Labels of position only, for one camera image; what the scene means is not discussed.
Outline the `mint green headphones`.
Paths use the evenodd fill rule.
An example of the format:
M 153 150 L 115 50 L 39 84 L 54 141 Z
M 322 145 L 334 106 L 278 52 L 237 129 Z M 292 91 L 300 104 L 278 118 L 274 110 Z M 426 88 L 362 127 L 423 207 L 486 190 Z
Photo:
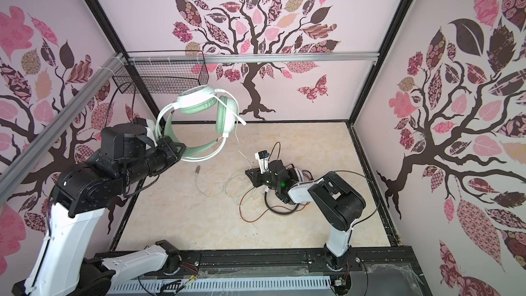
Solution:
M 174 121 L 176 112 L 183 115 L 196 115 L 212 109 L 216 110 L 215 120 Z M 211 124 L 215 125 L 218 137 L 213 141 L 184 150 L 181 160 L 188 163 L 200 163 L 215 157 L 224 148 L 231 134 L 237 135 L 237 126 L 247 122 L 241 117 L 238 100 L 225 89 L 218 89 L 209 84 L 188 89 L 177 96 L 177 99 L 166 105 L 158 114 L 155 125 L 151 128 L 153 140 L 159 144 L 167 137 L 178 142 L 172 125 Z

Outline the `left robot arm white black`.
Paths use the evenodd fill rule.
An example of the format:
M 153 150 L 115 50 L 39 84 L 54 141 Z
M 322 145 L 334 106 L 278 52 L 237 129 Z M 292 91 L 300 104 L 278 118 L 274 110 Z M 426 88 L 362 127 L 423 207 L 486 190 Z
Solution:
M 101 147 L 84 163 L 65 169 L 52 189 L 47 234 L 30 276 L 13 295 L 106 295 L 115 286 L 150 273 L 173 275 L 182 259 L 168 241 L 117 258 L 85 257 L 96 225 L 115 197 L 160 177 L 186 150 L 169 136 L 153 140 L 145 119 L 105 127 Z

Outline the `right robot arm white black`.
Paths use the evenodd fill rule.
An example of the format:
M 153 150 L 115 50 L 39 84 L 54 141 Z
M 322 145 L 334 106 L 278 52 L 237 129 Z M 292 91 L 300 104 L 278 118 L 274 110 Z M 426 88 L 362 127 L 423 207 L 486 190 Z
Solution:
M 264 158 L 258 168 L 245 170 L 245 175 L 253 188 L 264 187 L 264 203 L 276 215 L 289 216 L 308 204 L 316 205 L 330 225 L 324 245 L 327 266 L 339 271 L 347 265 L 351 234 L 366 202 L 337 172 L 314 178 L 292 164 Z

